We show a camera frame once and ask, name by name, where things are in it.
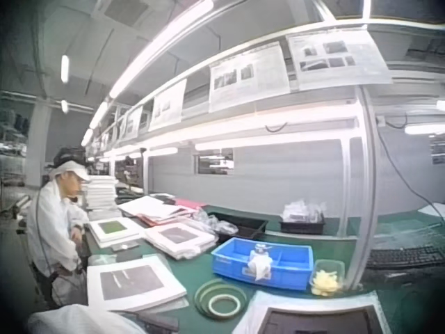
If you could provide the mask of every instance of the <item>yellow object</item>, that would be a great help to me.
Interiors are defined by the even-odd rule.
[[[329,296],[340,288],[336,271],[332,273],[324,270],[317,271],[312,280],[312,293],[318,296]]]

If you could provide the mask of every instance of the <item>white lab coat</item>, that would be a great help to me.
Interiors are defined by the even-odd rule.
[[[82,305],[34,313],[27,327],[32,334],[145,334],[127,318]]]
[[[76,244],[70,239],[74,225],[83,225],[88,217],[81,213],[69,199],[62,200],[56,180],[48,182],[34,197],[27,220],[28,245],[37,269],[49,277],[61,264],[73,271],[80,263]],[[53,282],[53,300],[59,305],[86,304],[86,286],[83,274],[59,276]]]

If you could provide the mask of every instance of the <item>blue crate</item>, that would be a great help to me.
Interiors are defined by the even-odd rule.
[[[273,260],[270,275],[258,281],[255,281],[254,273],[248,267],[250,251],[255,249],[256,244],[271,247],[268,252]],[[217,247],[211,254],[214,273],[235,280],[282,289],[306,290],[314,268],[311,246],[272,244],[232,238]]]

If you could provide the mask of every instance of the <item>plastic container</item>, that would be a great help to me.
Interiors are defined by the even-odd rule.
[[[321,217],[321,221],[318,223],[306,223],[306,222],[291,222],[280,221],[281,232],[283,233],[297,233],[297,234],[323,234],[323,228],[325,227],[325,217]]]
[[[333,273],[333,272],[337,273],[338,289],[329,290],[314,284],[314,278],[316,276],[316,273],[322,270],[326,271],[327,273]],[[342,290],[344,278],[345,278],[344,262],[336,260],[316,260],[314,265],[314,271],[312,271],[311,277],[309,279],[309,284],[312,286],[312,288],[316,288],[321,292],[324,292],[328,296],[331,296]]]
[[[270,274],[255,281],[255,274],[248,267],[250,251],[256,244],[265,244],[272,258]],[[306,290],[309,277],[314,268],[311,246],[272,244],[246,239],[231,238],[211,252],[214,273],[235,280],[278,287],[281,289]]]
[[[214,215],[219,221],[228,221],[237,226],[238,232],[236,234],[219,233],[219,242],[224,243],[227,240],[236,237],[249,240],[258,240],[258,237],[266,231],[268,221],[254,218],[246,218],[239,216],[232,216],[230,214],[220,214],[218,212],[208,212],[209,216]]]

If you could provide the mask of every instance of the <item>keyboard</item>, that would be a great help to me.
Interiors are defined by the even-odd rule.
[[[373,249],[369,255],[368,269],[411,269],[445,264],[443,248],[424,246],[401,249]]]

